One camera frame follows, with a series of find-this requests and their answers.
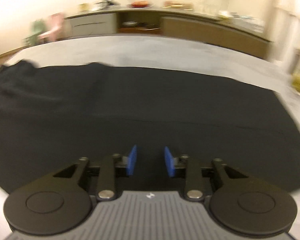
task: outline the pink chair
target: pink chair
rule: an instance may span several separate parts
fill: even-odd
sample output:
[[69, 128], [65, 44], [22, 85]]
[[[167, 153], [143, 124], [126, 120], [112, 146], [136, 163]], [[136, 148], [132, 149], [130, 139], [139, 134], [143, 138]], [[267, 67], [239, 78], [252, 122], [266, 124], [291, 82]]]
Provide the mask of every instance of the pink chair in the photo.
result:
[[56, 41], [58, 34], [62, 30], [62, 23], [64, 21], [63, 13], [56, 13], [49, 17], [48, 26], [50, 30], [38, 35], [38, 39], [42, 40], [48, 38], [48, 41]]

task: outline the black disc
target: black disc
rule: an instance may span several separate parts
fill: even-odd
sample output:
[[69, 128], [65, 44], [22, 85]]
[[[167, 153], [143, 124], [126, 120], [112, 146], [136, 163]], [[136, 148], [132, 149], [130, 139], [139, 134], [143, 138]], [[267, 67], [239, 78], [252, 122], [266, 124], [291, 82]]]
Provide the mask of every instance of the black disc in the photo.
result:
[[33, 192], [19, 189], [9, 195], [4, 215], [16, 230], [31, 235], [54, 235], [80, 224], [91, 210], [87, 192], [79, 187]]
[[290, 229], [297, 206], [287, 192], [259, 179], [234, 179], [212, 195], [210, 211], [239, 234], [274, 236]]

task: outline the silver screw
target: silver screw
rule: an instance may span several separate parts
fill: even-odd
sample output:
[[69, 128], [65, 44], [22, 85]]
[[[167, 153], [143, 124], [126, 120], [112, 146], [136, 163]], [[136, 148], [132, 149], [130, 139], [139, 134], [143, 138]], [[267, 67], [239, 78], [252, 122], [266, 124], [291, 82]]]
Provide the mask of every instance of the silver screw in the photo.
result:
[[201, 198], [203, 196], [203, 193], [200, 190], [193, 189], [187, 192], [187, 196], [189, 198]]
[[114, 192], [112, 190], [105, 189], [105, 190], [101, 190], [98, 193], [98, 196], [102, 199], [109, 199], [114, 196]]

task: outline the white drawer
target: white drawer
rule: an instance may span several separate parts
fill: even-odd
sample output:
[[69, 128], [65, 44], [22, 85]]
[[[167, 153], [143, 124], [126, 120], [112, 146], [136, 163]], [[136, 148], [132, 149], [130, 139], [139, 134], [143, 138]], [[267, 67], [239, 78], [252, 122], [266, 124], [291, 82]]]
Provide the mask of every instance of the white drawer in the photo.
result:
[[107, 13], [70, 19], [71, 36], [102, 35], [116, 33], [116, 14]]

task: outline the black cloth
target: black cloth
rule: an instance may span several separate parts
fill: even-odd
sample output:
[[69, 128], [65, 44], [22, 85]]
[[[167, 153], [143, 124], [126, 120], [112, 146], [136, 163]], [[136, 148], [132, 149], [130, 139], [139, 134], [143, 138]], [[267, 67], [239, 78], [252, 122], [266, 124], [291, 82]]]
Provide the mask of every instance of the black cloth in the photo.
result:
[[0, 68], [0, 186], [8, 193], [85, 156], [138, 145], [130, 190], [170, 190], [163, 148], [222, 158], [300, 188], [300, 133], [273, 91], [230, 78], [138, 67]]

